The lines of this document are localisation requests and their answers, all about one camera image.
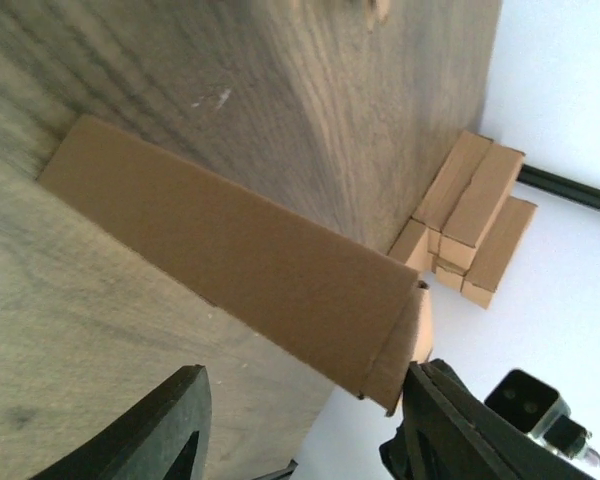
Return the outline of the brown cardboard box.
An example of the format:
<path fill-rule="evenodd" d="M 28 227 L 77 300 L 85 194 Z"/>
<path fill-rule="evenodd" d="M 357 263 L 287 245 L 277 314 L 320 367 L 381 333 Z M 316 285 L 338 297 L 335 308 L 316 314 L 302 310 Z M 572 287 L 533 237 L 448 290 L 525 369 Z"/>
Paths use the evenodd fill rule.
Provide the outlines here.
<path fill-rule="evenodd" d="M 88 115 L 38 181 L 333 383 L 395 411 L 418 332 L 414 270 Z"/>

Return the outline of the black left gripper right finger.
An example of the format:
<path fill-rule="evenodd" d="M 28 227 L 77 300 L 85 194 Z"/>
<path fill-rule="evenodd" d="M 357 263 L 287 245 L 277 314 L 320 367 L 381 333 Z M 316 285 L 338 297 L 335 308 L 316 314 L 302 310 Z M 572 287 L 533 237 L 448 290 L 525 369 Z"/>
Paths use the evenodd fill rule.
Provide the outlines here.
<path fill-rule="evenodd" d="M 403 420 L 379 447 L 394 479 L 548 479 L 553 458 L 497 416 L 441 360 L 409 365 Z"/>

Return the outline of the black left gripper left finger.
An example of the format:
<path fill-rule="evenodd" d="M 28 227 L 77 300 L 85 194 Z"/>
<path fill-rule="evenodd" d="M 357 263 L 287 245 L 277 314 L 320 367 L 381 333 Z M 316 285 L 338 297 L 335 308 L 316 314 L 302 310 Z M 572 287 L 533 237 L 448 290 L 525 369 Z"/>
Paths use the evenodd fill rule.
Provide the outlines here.
<path fill-rule="evenodd" d="M 183 366 L 36 479 L 201 479 L 212 402 L 206 368 Z"/>

